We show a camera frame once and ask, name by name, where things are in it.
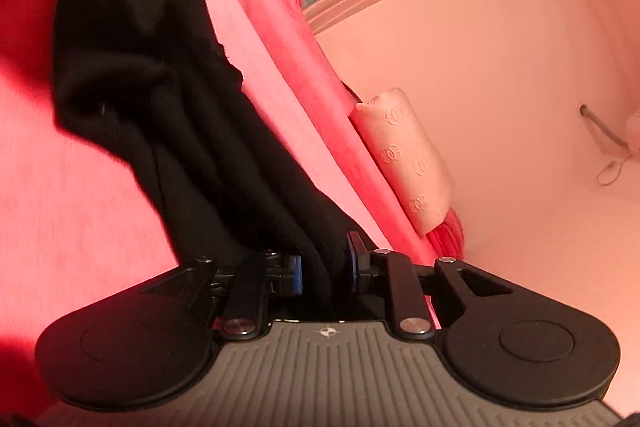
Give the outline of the pink blanket on bed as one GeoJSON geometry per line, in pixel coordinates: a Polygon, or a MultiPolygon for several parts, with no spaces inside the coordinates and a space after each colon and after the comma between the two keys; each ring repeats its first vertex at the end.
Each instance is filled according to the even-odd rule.
{"type": "MultiPolygon", "coordinates": [[[[32,420],[52,405],[34,364],[40,332],[175,263],[128,166],[55,126],[55,3],[1,0],[1,413],[32,420]]],[[[206,3],[258,113],[316,187],[386,246],[239,1],[206,3]]]]}

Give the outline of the red bed sheet mattress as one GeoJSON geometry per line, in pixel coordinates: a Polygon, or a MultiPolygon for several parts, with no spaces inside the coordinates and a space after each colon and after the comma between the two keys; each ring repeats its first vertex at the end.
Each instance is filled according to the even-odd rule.
{"type": "Polygon", "coordinates": [[[435,248],[413,230],[397,197],[349,120],[355,101],[307,24],[303,0],[230,0],[237,23],[216,34],[244,76],[244,90],[316,187],[380,248],[418,265],[435,248]]]}

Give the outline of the folded red quilt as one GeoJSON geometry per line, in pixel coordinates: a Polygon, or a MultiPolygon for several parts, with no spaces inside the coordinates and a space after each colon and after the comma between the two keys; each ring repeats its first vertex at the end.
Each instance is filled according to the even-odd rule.
{"type": "Polygon", "coordinates": [[[457,213],[450,208],[444,221],[426,234],[437,257],[462,259],[465,246],[462,223],[457,213]]]}

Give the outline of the black pants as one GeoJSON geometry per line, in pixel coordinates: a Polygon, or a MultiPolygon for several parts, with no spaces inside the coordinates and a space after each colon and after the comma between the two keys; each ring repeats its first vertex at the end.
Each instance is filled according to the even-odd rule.
{"type": "Polygon", "coordinates": [[[58,0],[56,122],[130,166],[177,261],[297,255],[304,297],[343,306],[357,223],[314,186],[242,82],[205,0],[58,0]]]}

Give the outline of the light pink pillow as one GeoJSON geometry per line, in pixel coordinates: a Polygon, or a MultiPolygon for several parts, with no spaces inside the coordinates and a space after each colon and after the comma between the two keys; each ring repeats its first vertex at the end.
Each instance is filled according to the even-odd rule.
{"type": "Polygon", "coordinates": [[[349,118],[416,233],[442,225],[454,184],[405,92],[390,89],[360,102],[349,118]]]}

